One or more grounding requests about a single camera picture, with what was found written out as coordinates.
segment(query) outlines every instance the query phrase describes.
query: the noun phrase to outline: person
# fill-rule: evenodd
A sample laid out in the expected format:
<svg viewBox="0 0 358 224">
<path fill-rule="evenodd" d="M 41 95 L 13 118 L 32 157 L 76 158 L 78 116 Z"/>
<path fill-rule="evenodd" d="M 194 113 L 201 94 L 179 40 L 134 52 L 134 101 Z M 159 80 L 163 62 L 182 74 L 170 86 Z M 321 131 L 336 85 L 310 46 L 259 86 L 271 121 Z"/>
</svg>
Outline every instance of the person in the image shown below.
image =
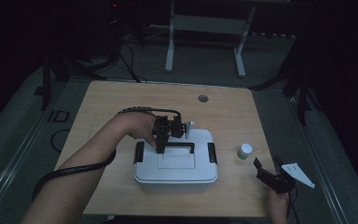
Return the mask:
<svg viewBox="0 0 358 224">
<path fill-rule="evenodd" d="M 105 161 L 126 135 L 144 139 L 155 147 L 156 139 L 152 135 L 155 119 L 153 114 L 145 112 L 116 115 L 59 169 Z M 21 223 L 77 223 L 97 188 L 103 171 L 104 168 L 49 180 L 28 207 Z M 282 195 L 269 193 L 268 209 L 274 216 L 271 219 L 274 224 L 284 223 L 287 207 L 285 202 Z"/>
</svg>

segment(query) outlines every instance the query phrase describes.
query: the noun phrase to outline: table top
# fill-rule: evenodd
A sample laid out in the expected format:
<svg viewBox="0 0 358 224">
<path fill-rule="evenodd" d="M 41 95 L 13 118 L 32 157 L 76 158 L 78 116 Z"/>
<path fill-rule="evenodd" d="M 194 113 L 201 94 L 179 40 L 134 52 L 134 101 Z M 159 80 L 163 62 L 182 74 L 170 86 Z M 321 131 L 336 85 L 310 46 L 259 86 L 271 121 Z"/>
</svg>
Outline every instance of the table top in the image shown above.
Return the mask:
<svg viewBox="0 0 358 224">
<path fill-rule="evenodd" d="M 206 103 L 199 101 L 206 95 Z M 85 214 L 265 217 L 267 187 L 256 176 L 255 157 L 274 173 L 269 146 L 252 93 L 246 89 L 94 81 L 89 85 L 76 120 L 57 162 L 60 166 L 118 111 L 132 106 L 177 110 L 182 121 L 213 135 L 218 178 L 202 193 L 144 193 L 134 179 L 133 156 L 138 140 L 126 136 L 115 160 L 105 168 Z M 237 156 L 241 144 L 254 151 L 245 161 Z"/>
</svg>

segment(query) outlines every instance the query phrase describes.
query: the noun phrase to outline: gray carpet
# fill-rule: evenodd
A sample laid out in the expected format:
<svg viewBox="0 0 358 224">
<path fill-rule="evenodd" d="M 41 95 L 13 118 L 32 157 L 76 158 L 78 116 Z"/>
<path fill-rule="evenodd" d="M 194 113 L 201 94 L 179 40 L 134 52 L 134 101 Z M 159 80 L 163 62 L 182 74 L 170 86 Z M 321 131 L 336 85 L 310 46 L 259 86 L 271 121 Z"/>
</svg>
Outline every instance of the gray carpet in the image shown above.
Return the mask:
<svg viewBox="0 0 358 224">
<path fill-rule="evenodd" d="M 185 41 L 178 41 L 175 48 L 173 71 L 166 73 L 165 54 L 167 47 L 150 42 L 141 47 L 131 43 L 134 51 L 133 70 L 141 80 L 245 88 L 259 84 L 277 74 L 293 39 L 251 36 L 246 42 L 243 59 L 247 77 L 239 78 L 230 48 L 191 48 Z M 123 46 L 123 57 L 129 63 L 131 51 Z M 109 80 L 131 79 L 123 69 L 122 61 L 117 66 L 100 72 Z M 76 112 L 90 82 L 86 77 L 73 75 L 68 83 L 53 82 L 53 102 L 46 112 L 40 111 L 41 97 L 34 96 L 34 89 L 41 84 L 40 70 L 30 76 L 13 96 L 0 116 L 0 174 L 16 154 L 18 148 L 28 149 L 20 170 L 0 199 L 0 223 L 19 223 L 28 206 L 34 184 L 43 174 L 51 171 L 59 152 L 50 145 L 50 137 L 60 130 L 70 129 Z M 286 162 L 297 162 L 316 184 L 310 189 L 297 184 L 296 210 L 301 223 L 358 223 L 358 179 L 340 145 L 334 130 L 321 111 L 307 112 L 306 127 L 301 126 L 294 110 L 296 102 L 281 95 L 279 89 L 284 82 L 264 91 L 254 91 L 255 103 L 272 155 L 279 155 Z M 48 122 L 51 111 L 69 112 L 66 122 Z M 37 132 L 29 134 L 35 126 Z M 67 132 L 57 133 L 54 145 L 62 147 Z M 321 169 L 329 179 L 320 176 Z M 326 195 L 334 192 L 339 203 Z M 83 216 L 81 223 L 102 223 L 105 216 Z M 250 223 L 269 223 L 267 218 L 243 219 Z M 290 223 L 295 223 L 293 212 Z"/>
</svg>

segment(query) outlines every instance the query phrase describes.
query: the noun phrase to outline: white metal frame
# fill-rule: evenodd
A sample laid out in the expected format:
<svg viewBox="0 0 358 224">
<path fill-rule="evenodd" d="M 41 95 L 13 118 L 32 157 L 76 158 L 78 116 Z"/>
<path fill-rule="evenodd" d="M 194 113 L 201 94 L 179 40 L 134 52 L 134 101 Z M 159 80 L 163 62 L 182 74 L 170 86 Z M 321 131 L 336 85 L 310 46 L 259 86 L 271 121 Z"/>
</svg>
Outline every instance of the white metal frame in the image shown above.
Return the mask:
<svg viewBox="0 0 358 224">
<path fill-rule="evenodd" d="M 241 35 L 240 44 L 234 48 L 234 57 L 238 69 L 239 77 L 245 77 L 245 69 L 242 60 L 242 49 L 245 44 L 246 36 L 252 18 L 255 14 L 255 7 L 252 7 L 246 20 L 221 19 L 213 17 L 198 17 L 187 15 L 176 15 L 174 0 L 171 1 L 171 20 L 170 20 L 170 43 L 167 52 L 165 71 L 171 72 L 173 68 L 173 54 L 175 45 L 173 43 L 174 30 L 187 30 L 198 32 L 210 32 L 230 35 Z"/>
</svg>

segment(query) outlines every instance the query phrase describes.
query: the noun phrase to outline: white box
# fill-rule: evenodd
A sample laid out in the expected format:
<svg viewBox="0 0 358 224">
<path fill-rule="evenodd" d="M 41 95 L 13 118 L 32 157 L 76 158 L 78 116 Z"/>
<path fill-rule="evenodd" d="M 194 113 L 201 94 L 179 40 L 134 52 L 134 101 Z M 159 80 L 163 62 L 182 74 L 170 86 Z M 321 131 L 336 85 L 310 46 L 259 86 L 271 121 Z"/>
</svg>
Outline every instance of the white box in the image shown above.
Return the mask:
<svg viewBox="0 0 358 224">
<path fill-rule="evenodd" d="M 191 130 L 186 139 L 170 137 L 163 154 L 139 142 L 135 149 L 135 180 L 144 192 L 203 192 L 217 179 L 212 134 Z"/>
</svg>

